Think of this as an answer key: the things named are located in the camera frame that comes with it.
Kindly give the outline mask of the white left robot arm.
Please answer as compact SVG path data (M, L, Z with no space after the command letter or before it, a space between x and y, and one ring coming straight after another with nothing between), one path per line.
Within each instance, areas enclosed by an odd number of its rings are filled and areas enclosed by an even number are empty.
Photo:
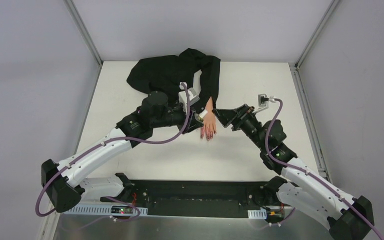
M52 159L43 162L43 190L36 202L36 214L43 215L39 210L43 195L49 197L53 210L58 213L72 209L81 200L110 196L127 202L132 196L132 189L120 177L87 179L87 176L108 160L140 143L169 143L181 134L203 127L207 110L195 111L193 106L199 97L194 90L181 91L178 98L176 104L170 107L165 93L153 91L134 112L116 123L108 134L90 147L59 162Z

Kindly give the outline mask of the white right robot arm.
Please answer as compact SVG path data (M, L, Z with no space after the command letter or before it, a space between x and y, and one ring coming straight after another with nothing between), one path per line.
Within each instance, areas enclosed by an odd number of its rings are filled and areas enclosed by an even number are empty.
M277 176L264 186L264 200L270 205L289 205L324 226L335 240L362 240L373 230L371 202L355 198L311 170L284 144L286 134L273 117L262 124L254 108L246 104L235 109L213 109L224 127L241 130L260 149L263 163Z

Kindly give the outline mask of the white nail polish cap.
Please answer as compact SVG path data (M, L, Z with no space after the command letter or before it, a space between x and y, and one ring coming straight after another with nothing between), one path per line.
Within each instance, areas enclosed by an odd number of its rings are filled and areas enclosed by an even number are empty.
M198 116L203 119L207 115L208 111L204 109Z

